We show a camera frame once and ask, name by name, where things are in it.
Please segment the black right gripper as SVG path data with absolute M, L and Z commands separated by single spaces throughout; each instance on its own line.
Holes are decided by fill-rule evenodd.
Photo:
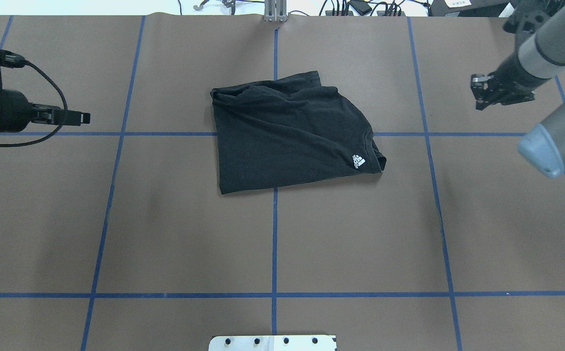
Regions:
M 517 56 L 506 58 L 489 75 L 472 74 L 470 88 L 473 91 L 488 91 L 487 96 L 476 96 L 476 110 L 494 104 L 508 106 L 530 102 L 535 99 L 535 89 L 539 87 L 539 78 L 523 68 Z

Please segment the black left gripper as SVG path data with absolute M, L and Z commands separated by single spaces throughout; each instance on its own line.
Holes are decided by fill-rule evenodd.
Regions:
M 50 106 L 29 102 L 19 91 L 0 90 L 0 133 L 19 133 L 29 123 L 81 126 L 91 122 L 90 113 L 50 109 Z

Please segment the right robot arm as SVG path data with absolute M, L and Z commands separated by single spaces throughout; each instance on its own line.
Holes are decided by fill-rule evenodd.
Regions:
M 474 74 L 470 89 L 476 109 L 533 101 L 535 91 L 555 82 L 562 104 L 518 143 L 519 154 L 549 178 L 565 177 L 565 1 L 554 13 L 542 0 L 522 0 L 504 29 L 515 34 L 514 51 L 492 73 Z

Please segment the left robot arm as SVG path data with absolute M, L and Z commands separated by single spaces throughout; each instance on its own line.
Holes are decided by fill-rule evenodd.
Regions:
M 0 91 L 0 133 L 19 133 L 30 123 L 58 126 L 61 122 L 64 126 L 89 124 L 91 114 L 30 103 L 19 91 Z

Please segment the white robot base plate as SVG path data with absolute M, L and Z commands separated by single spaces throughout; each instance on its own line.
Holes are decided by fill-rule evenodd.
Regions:
M 335 335 L 235 335 L 213 337 L 209 351 L 336 351 Z

